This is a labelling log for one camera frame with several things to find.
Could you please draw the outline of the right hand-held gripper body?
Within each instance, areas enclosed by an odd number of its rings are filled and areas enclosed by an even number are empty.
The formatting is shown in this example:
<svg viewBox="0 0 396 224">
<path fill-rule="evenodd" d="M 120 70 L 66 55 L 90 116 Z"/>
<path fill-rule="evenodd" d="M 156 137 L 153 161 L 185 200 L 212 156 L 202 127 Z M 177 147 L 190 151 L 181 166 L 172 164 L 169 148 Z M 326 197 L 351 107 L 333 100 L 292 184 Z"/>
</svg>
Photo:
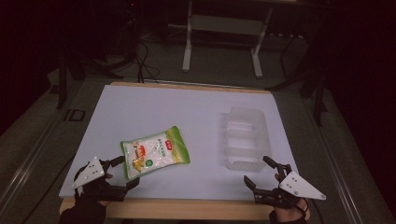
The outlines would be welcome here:
<svg viewBox="0 0 396 224">
<path fill-rule="evenodd" d="M 253 185 L 255 203 L 272 205 L 274 207 L 291 209 L 300 199 L 326 200 L 327 196 L 311 185 L 289 165 L 278 163 L 272 165 L 277 170 L 278 187 L 272 190 L 258 189 Z"/>
</svg>

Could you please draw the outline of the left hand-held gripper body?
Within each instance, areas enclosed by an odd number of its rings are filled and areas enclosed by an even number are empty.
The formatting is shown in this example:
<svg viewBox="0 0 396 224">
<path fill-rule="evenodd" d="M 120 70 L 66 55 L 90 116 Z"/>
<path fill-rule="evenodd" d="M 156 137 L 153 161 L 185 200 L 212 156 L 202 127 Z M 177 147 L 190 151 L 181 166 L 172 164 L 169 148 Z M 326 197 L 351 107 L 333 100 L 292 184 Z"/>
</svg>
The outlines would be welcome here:
<svg viewBox="0 0 396 224">
<path fill-rule="evenodd" d="M 80 193 L 78 192 L 79 187 L 83 187 L 85 184 L 108 174 L 109 161 L 99 160 L 94 157 L 87 165 L 81 167 L 75 175 L 72 189 L 75 191 L 74 198 L 78 201 Z M 109 184 L 108 193 L 105 194 L 104 199 L 111 202 L 122 202 L 128 190 L 126 187 L 112 186 Z"/>
</svg>

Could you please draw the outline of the clear plastic container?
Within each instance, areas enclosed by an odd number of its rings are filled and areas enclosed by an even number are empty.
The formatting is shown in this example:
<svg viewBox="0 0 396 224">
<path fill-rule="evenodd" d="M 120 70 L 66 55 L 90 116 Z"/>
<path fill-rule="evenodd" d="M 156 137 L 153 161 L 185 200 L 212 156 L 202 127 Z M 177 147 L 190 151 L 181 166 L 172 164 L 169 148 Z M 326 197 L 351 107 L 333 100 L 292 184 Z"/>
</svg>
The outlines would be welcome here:
<svg viewBox="0 0 396 224">
<path fill-rule="evenodd" d="M 228 169 L 260 172 L 271 155 L 271 144 L 264 113 L 255 108 L 231 108 L 224 130 L 225 165 Z"/>
</svg>

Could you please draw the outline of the green and white snack packet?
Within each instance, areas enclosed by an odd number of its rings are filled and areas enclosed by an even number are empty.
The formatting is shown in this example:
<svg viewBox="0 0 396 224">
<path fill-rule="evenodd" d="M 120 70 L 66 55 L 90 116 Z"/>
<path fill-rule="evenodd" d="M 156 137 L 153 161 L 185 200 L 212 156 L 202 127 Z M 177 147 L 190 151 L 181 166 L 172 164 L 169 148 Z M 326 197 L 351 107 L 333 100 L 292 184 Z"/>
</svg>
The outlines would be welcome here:
<svg viewBox="0 0 396 224">
<path fill-rule="evenodd" d="M 191 162 L 189 151 L 177 126 L 149 136 L 121 141 L 120 147 L 125 159 L 125 174 L 128 180 L 171 165 Z"/>
</svg>

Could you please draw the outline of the person's left hand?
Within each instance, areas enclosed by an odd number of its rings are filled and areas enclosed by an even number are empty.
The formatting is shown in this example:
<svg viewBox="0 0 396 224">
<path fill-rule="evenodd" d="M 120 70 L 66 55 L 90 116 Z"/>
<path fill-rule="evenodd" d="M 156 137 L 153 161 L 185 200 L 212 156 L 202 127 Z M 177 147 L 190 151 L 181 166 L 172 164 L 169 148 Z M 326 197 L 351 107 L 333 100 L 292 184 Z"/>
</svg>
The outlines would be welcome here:
<svg viewBox="0 0 396 224">
<path fill-rule="evenodd" d="M 110 201 L 105 200 L 104 196 L 108 193 L 109 183 L 107 180 L 112 178 L 112 174 L 103 175 L 90 183 L 85 184 L 82 189 L 82 193 L 89 199 L 93 199 L 102 206 L 108 206 Z"/>
</svg>

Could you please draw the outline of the person's right hand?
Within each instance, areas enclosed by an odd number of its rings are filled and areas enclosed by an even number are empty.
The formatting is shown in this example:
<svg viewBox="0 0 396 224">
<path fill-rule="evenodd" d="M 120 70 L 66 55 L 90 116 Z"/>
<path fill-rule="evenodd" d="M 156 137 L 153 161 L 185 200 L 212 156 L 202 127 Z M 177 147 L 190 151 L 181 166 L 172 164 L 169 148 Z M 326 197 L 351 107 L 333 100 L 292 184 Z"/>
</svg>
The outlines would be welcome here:
<svg viewBox="0 0 396 224">
<path fill-rule="evenodd" d="M 297 206 L 291 209 L 275 207 L 270 213 L 269 219 L 271 224 L 307 224 L 305 214 L 308 210 L 307 200 L 301 198 Z"/>
</svg>

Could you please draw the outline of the white table mat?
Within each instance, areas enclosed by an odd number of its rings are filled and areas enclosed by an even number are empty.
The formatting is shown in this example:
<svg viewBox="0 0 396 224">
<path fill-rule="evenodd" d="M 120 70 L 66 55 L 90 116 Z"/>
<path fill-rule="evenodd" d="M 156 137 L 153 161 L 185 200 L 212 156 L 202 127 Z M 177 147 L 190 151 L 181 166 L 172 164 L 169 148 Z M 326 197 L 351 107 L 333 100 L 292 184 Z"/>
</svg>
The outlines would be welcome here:
<svg viewBox="0 0 396 224">
<path fill-rule="evenodd" d="M 60 197 L 74 194 L 77 170 L 92 158 L 112 160 L 120 143 L 179 128 L 191 161 L 145 175 L 129 191 L 131 198 L 250 201 L 244 173 L 225 166 L 224 123 L 235 107 L 260 109 L 266 119 L 272 159 L 294 161 L 276 101 L 269 93 L 194 91 L 161 87 L 107 85 L 94 109 L 78 152 L 64 180 Z"/>
</svg>

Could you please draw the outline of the black metal stand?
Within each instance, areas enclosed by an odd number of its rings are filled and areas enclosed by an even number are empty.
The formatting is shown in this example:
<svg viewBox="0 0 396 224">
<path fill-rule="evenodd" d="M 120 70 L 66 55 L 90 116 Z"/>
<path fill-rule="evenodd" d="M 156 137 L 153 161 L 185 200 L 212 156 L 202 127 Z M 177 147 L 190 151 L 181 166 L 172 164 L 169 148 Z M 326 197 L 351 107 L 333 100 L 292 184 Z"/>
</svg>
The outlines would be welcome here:
<svg viewBox="0 0 396 224">
<path fill-rule="evenodd" d="M 83 68 L 80 64 L 83 61 L 88 66 L 110 78 L 120 78 L 120 76 L 107 70 L 104 66 L 90 59 L 82 52 L 74 49 L 71 45 L 61 44 L 59 47 L 59 73 L 58 73 L 58 105 L 57 108 L 61 109 L 67 100 L 67 69 L 71 74 L 76 73 L 77 79 L 83 79 Z"/>
<path fill-rule="evenodd" d="M 266 88 L 268 91 L 280 91 L 292 84 L 302 82 L 299 94 L 303 98 L 314 96 L 313 117 L 319 127 L 322 126 L 321 113 L 326 111 L 322 99 L 327 71 L 323 53 L 318 49 L 322 26 L 323 21 L 309 22 L 302 26 L 304 39 L 307 43 L 302 59 L 285 81 Z"/>
</svg>

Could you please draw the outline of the metal floor rail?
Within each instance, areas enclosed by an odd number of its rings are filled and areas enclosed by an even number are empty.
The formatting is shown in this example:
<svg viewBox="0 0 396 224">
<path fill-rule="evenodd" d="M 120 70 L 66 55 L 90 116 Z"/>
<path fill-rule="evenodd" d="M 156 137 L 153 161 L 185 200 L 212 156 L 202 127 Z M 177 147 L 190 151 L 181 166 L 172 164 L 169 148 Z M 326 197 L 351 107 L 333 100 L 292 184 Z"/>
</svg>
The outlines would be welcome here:
<svg viewBox="0 0 396 224">
<path fill-rule="evenodd" d="M 322 150 L 330 169 L 332 182 L 347 216 L 348 224 L 363 224 L 362 199 L 358 195 L 366 175 L 366 167 L 355 140 L 333 102 L 327 103 L 320 114 L 321 125 L 314 116 L 314 103 L 305 100 L 308 111 L 319 135 Z"/>
<path fill-rule="evenodd" d="M 7 215 L 63 115 L 63 109 L 27 112 L 0 137 L 0 219 Z"/>
</svg>

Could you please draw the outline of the black floor bracket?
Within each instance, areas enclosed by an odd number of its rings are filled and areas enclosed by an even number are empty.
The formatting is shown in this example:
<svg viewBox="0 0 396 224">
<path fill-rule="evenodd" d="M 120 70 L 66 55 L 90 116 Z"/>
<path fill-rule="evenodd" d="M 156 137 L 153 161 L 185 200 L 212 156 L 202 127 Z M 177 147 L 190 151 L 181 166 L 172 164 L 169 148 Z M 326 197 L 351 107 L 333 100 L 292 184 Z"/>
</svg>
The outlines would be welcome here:
<svg viewBox="0 0 396 224">
<path fill-rule="evenodd" d="M 83 121 L 85 116 L 85 110 L 68 109 L 64 115 L 64 121 Z"/>
</svg>

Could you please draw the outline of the white metal stand frame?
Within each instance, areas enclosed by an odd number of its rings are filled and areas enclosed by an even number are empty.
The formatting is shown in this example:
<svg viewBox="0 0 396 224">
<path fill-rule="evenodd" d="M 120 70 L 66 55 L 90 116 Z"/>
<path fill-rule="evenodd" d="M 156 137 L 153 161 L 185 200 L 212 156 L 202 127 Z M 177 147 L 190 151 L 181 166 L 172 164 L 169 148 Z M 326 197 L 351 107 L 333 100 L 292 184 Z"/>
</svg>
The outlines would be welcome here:
<svg viewBox="0 0 396 224">
<path fill-rule="evenodd" d="M 216 16 L 206 16 L 194 14 L 192 12 L 193 2 L 189 0 L 187 16 L 187 38 L 183 57 L 182 71 L 189 72 L 191 68 L 192 43 L 191 35 L 193 30 L 218 32 L 238 35 L 255 35 L 258 37 L 257 44 L 250 49 L 251 60 L 256 78 L 262 78 L 262 66 L 259 58 L 259 52 L 262 47 L 262 41 L 266 35 L 269 21 L 273 14 L 273 8 L 266 10 L 263 21 L 243 20 Z"/>
</svg>

